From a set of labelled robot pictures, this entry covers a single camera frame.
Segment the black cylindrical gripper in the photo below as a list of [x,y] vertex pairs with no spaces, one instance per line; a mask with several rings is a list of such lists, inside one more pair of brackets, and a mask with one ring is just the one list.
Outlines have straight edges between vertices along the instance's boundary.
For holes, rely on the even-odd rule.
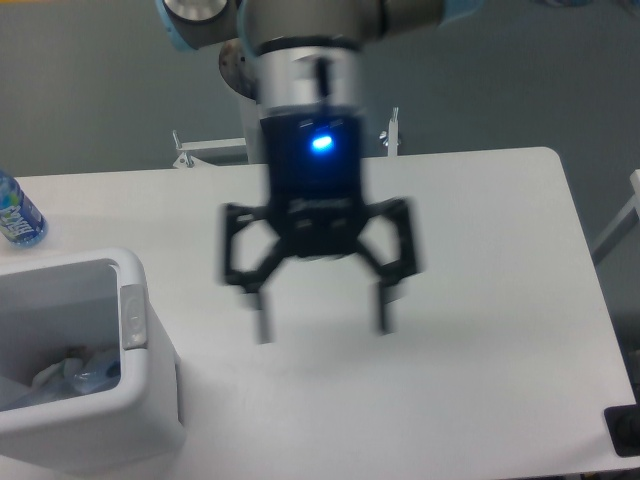
[[[266,284],[286,258],[356,253],[376,275],[376,330],[393,331],[388,305],[420,272],[411,202],[365,205],[361,180],[361,52],[338,39],[276,39],[258,57],[258,103],[268,164],[269,200],[222,205],[221,280],[256,313],[259,344],[274,334]],[[380,221],[393,257],[364,240]]]

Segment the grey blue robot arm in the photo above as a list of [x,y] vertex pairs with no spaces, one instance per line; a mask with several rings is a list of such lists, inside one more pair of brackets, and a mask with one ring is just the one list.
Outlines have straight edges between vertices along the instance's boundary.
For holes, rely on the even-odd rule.
[[290,258],[360,257],[377,275],[377,330],[393,290],[419,272],[411,202],[367,203],[362,181],[364,45],[477,12],[478,1],[160,1],[172,43],[238,41],[254,73],[268,200],[223,207],[223,281],[250,296],[272,339],[263,286]]

